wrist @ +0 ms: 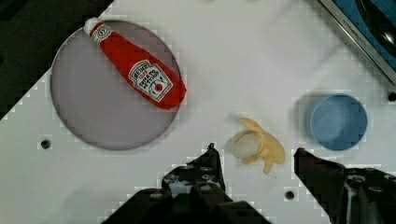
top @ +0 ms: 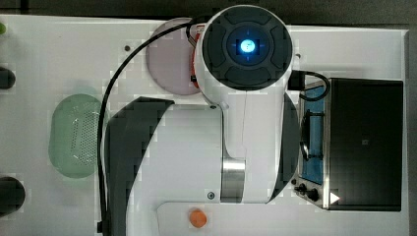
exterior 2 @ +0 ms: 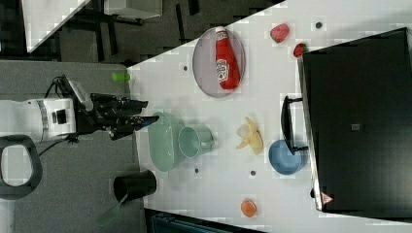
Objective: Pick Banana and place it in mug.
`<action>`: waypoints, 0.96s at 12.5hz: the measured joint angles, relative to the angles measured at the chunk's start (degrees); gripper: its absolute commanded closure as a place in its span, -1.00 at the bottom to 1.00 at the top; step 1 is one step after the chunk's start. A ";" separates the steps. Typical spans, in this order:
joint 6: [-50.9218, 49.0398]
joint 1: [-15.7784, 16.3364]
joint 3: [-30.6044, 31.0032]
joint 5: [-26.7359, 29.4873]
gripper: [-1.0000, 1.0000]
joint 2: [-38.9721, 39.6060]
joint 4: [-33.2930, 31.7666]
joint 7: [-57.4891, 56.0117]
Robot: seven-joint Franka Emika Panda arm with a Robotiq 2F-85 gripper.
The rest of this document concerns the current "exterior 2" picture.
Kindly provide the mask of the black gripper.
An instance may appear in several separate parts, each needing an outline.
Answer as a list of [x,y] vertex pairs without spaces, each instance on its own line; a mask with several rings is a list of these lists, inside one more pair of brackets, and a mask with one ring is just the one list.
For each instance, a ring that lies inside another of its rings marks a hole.
[[95,131],[107,131],[111,140],[126,137],[132,130],[140,130],[159,120],[158,116],[132,116],[125,123],[125,114],[121,111],[145,109],[149,102],[118,98],[109,94],[91,94],[92,110],[88,111],[85,104],[76,103],[76,133],[78,135],[92,134]]

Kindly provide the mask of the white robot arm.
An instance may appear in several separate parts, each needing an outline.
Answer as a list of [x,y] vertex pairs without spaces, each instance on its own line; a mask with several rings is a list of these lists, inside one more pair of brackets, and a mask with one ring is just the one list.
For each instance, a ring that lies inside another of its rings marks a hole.
[[[93,93],[87,98],[41,98],[1,102],[1,198],[18,200],[31,194],[43,177],[41,153],[36,146],[44,142],[75,143],[81,135],[106,131],[115,141],[158,121],[157,116],[142,116],[146,101]],[[10,183],[6,173],[8,158],[26,154],[28,166]]]

